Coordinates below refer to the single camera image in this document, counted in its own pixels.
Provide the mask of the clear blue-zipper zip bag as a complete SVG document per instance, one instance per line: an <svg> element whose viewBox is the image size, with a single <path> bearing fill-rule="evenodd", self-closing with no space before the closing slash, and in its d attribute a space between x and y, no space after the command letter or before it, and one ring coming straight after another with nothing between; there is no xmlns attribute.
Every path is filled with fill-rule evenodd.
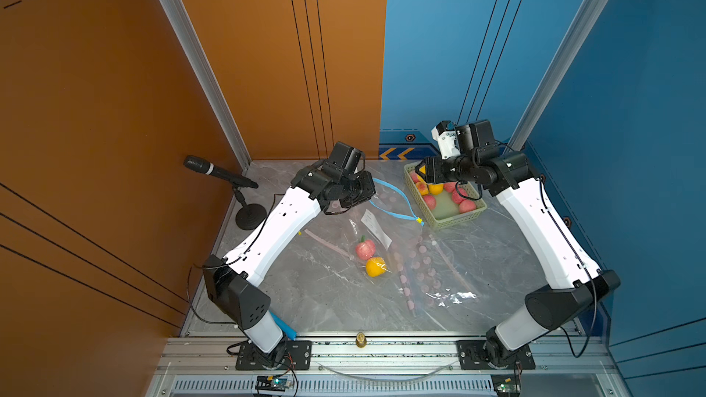
<svg viewBox="0 0 706 397"><path fill-rule="evenodd" d="M332 214L343 218L341 224L324 225L315 233L305 229L303 234L341 255L365 273L366 261L357 257L355 248L362 239L371 239L376 244L374 257L382 257L387 264L388 272L382 275L387 276L393 274L390 244L396 239L407 239L404 237L406 224L423 227L424 221L414 214L409 198L401 189L379 178L373 181L376 194L371 200L345 213Z"/></svg>

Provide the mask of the pink red peach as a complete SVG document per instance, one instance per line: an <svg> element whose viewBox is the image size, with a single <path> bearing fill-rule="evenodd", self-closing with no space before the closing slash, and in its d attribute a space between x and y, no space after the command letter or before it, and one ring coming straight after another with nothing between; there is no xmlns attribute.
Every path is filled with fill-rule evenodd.
<svg viewBox="0 0 706 397"><path fill-rule="evenodd" d="M376 244L371 239L362 239L355 248L357 257L362 261L368 261L376 255Z"/></svg>

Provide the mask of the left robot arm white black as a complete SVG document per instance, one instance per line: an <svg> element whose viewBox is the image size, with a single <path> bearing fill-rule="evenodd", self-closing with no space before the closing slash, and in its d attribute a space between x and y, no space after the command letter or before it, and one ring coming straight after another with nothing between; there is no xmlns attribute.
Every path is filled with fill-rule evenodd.
<svg viewBox="0 0 706 397"><path fill-rule="evenodd" d="M373 177L361 150L338 142L328 158L299 170L290 187L275 195L253 233L224 257L208 257L202 276L210 301L231 318L269 368L286 356L285 334L259 285L295 235L337 202L343 212L371 200Z"/></svg>

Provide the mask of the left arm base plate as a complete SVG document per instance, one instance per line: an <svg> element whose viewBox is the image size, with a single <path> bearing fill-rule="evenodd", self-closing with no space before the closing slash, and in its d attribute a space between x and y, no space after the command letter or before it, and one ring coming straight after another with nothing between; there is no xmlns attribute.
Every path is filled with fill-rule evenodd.
<svg viewBox="0 0 706 397"><path fill-rule="evenodd" d="M253 343L239 347L236 356L237 371L308 371L312 360L311 341L284 340L270 353L265 353Z"/></svg>

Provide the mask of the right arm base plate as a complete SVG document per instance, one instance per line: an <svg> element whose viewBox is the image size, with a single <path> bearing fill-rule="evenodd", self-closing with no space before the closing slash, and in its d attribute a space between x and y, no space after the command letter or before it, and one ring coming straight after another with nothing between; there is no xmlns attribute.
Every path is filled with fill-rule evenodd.
<svg viewBox="0 0 706 397"><path fill-rule="evenodd" d="M507 350L494 341L460 340L456 342L458 360L464 371L471 369L515 369L533 371L536 363L530 347L525 345L516 350Z"/></svg>

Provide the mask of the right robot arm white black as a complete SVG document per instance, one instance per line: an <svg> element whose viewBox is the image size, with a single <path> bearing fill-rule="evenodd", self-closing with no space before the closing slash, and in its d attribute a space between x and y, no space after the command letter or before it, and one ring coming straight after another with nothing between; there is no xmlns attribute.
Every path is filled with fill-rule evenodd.
<svg viewBox="0 0 706 397"><path fill-rule="evenodd" d="M514 314L485 336L481 359L497 369L512 366L531 342L586 311L620 284L570 233L549 200L540 174L526 154L496 140L489 121L456 126L441 121L431 131L439 151L415 171L430 184L472 183L510 213L538 258L546 285L526 295Z"/></svg>

